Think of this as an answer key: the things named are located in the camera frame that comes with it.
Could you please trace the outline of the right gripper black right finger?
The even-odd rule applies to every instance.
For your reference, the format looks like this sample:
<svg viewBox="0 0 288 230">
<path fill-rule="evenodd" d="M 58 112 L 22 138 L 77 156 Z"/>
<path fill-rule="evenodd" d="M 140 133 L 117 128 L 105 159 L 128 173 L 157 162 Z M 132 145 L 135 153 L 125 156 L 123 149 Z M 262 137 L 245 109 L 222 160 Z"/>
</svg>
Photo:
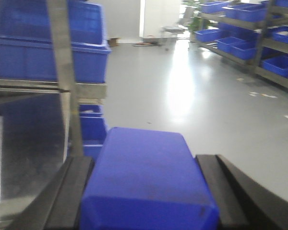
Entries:
<svg viewBox="0 0 288 230">
<path fill-rule="evenodd" d="M 219 208 L 219 230 L 288 230 L 288 201 L 222 155 L 197 155 Z"/>
</svg>

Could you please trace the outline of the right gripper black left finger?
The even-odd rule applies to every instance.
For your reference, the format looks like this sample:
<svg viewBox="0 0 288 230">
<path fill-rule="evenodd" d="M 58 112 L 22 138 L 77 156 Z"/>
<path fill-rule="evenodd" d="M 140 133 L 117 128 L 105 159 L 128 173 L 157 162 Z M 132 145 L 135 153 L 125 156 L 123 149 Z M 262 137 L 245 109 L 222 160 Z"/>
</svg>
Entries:
<svg viewBox="0 0 288 230">
<path fill-rule="evenodd" d="M 91 157 L 68 157 L 53 179 L 8 229 L 78 230 L 80 203 L 93 168 Z"/>
</svg>

